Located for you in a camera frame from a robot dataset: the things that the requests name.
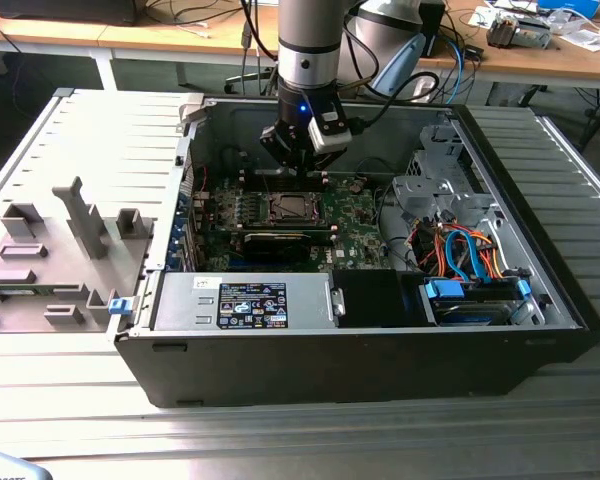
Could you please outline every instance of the warning label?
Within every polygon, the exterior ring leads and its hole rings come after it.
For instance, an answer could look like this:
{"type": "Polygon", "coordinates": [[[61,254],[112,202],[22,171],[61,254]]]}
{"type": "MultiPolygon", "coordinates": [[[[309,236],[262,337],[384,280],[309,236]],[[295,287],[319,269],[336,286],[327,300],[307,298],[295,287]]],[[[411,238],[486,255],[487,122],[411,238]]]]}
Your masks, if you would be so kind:
{"type": "Polygon", "coordinates": [[[218,306],[222,329],[288,326],[285,283],[222,283],[218,306]]]}

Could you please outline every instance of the floor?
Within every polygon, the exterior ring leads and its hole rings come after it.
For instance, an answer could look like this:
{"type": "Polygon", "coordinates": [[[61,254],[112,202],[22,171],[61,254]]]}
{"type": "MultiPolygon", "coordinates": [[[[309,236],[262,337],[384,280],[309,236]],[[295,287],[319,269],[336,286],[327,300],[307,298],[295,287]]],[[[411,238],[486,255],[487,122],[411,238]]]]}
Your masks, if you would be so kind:
{"type": "MultiPolygon", "coordinates": [[[[95,62],[90,59],[7,54],[4,62],[8,73],[0,76],[0,168],[56,87],[101,88],[95,62]]],[[[187,91],[178,86],[173,63],[116,60],[114,71],[121,90],[187,91]]],[[[240,67],[188,64],[186,74],[201,90],[223,93],[224,79],[239,75],[240,67]]],[[[484,88],[487,86],[477,82],[475,91],[484,88]]],[[[242,91],[239,84],[236,91],[242,91]]],[[[256,92],[255,82],[247,85],[247,94],[256,92]]],[[[574,89],[551,86],[536,94],[531,107],[548,115],[573,142],[588,120],[584,111],[590,108],[574,89]]],[[[600,132],[584,156],[600,175],[600,132]]]]}

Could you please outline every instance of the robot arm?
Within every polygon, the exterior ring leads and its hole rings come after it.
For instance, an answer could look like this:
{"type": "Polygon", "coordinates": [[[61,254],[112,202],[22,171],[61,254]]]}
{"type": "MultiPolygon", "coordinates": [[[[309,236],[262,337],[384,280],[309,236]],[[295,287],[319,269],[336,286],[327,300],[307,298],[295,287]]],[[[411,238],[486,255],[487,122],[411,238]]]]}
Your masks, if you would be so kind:
{"type": "Polygon", "coordinates": [[[324,169],[351,141],[336,91],[345,0],[280,0],[278,120],[262,145],[296,170],[324,169]]]}

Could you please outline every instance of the green circuit board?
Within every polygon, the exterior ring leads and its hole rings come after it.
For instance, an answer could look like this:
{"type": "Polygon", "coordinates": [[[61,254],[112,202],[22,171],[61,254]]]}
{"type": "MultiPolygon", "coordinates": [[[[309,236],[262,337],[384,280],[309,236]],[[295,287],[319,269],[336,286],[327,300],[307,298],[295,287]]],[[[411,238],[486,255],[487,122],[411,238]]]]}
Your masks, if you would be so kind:
{"type": "MultiPolygon", "coordinates": [[[[309,258],[302,262],[261,264],[244,258],[241,239],[244,238],[244,229],[248,229],[248,225],[242,225],[242,222],[248,217],[266,231],[261,224],[272,213],[270,199],[273,195],[285,194],[245,193],[237,184],[225,182],[222,187],[211,192],[210,214],[213,221],[200,232],[204,237],[204,269],[216,272],[324,272],[333,269],[390,268],[375,225],[373,193],[368,189],[354,193],[352,185],[353,180],[337,180],[325,192],[304,194],[315,201],[314,218],[318,218],[319,213],[319,219],[324,220],[325,228],[337,226],[337,235],[333,241],[312,245],[309,258]]],[[[289,215],[287,219],[289,218],[293,220],[295,217],[289,215]]],[[[297,230],[303,234],[316,235],[301,227],[297,230]]]]}

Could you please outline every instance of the motherboard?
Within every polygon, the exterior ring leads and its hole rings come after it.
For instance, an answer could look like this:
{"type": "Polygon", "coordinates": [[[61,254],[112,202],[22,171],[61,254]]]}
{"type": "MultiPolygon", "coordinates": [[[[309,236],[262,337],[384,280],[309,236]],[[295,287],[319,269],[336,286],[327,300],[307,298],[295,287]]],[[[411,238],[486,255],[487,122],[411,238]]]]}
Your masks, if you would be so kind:
{"type": "Polygon", "coordinates": [[[224,179],[192,209],[188,249],[197,271],[324,272],[389,268],[373,191],[355,179],[320,191],[264,191],[224,179]]]}

